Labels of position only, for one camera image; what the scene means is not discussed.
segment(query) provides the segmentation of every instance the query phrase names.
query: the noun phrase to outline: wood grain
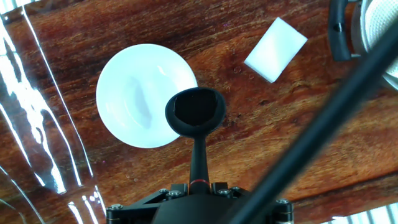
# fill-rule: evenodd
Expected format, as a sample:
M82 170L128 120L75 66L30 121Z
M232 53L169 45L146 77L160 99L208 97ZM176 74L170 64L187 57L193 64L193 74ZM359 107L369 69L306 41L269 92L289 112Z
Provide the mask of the wood grain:
M96 82L106 62L120 50L141 43L166 46L187 60L200 86L224 95L226 119L207 140L210 179L247 189L276 162L354 65L331 58L326 0L65 2L40 13L32 10L35 5L28 6L27 13L107 205L128 205L172 183L186 183L192 148L191 140L179 138L158 149L137 149L105 128L96 109ZM353 7L348 7L347 18ZM73 139L73 127L28 23L17 16L20 12L11 14L6 29L26 75ZM270 84L243 61L276 17L308 42ZM15 105L5 91L0 96L5 108ZM296 202L297 223L324 222L332 215L397 201L397 110L398 96L381 90L285 192ZM17 110L10 114L25 116ZM56 133L51 120L45 122L49 133ZM5 120L0 126L0 146L7 148L0 152L0 165L40 208L48 210L49 205L39 200L46 194L32 174L20 172L28 167ZM49 139L54 145L61 141L56 134ZM68 208L59 205L58 210L45 213L45 218L65 222Z

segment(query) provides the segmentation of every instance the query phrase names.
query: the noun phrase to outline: white bowl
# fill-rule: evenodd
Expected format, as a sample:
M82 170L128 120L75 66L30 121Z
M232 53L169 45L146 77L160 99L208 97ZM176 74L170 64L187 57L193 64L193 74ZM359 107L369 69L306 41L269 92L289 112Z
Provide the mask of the white bowl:
M174 51L155 44L134 45L111 58L99 76L99 116L126 144L164 146L179 137L167 123L167 102L197 86L188 63Z

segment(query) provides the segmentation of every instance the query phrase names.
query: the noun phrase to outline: white sponge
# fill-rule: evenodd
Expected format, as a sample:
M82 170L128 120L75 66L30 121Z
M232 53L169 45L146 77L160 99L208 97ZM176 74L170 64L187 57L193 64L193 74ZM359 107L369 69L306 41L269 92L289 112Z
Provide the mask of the white sponge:
M244 63L273 83L306 41L306 37L278 17Z

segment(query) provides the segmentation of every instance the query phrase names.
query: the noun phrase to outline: bolt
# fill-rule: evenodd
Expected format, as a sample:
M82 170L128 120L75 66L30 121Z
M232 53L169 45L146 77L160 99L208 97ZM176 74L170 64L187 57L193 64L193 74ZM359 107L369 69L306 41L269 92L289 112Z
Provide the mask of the bolt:
M220 195L228 195L229 193L231 193L231 191L228 189L221 189L221 190L218 190L217 193Z
M160 192L160 193L168 193L169 190L167 190L167 189L160 189L159 192Z
M171 197L180 196L181 194L182 194L182 193L181 193L181 191L179 191L179 190L172 190L172 191L169 192L169 195L170 195Z
M112 209L112 210L119 210L122 208L123 208L123 205L120 205L120 204L114 204L114 205L111 205L110 207L108 207L108 209Z
M276 200L276 202L277 202L277 203L288 203L289 201L286 200L286 199L284 199L284 198L281 198L281 199L279 199L279 200Z

